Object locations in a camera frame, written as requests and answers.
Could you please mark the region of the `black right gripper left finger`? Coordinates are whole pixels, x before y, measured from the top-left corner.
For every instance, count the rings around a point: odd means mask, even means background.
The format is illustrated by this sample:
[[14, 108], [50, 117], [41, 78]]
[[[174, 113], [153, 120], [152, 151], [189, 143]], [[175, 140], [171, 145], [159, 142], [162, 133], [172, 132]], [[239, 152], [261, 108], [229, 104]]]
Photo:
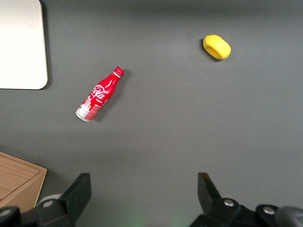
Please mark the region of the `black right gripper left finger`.
[[34, 208], [21, 212], [17, 206], [0, 209], [2, 227], [74, 227], [91, 198], [89, 173], [81, 173], [59, 195], [42, 199]]

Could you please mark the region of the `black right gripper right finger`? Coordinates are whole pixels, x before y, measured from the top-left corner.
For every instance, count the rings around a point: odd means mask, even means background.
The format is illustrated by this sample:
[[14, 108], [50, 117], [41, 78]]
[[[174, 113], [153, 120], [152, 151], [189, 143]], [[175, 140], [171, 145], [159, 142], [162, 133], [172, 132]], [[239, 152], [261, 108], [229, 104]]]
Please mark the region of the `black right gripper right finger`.
[[250, 210], [231, 198], [223, 198], [208, 173], [199, 173], [197, 196], [203, 214], [191, 227], [301, 227], [303, 209], [260, 204]]

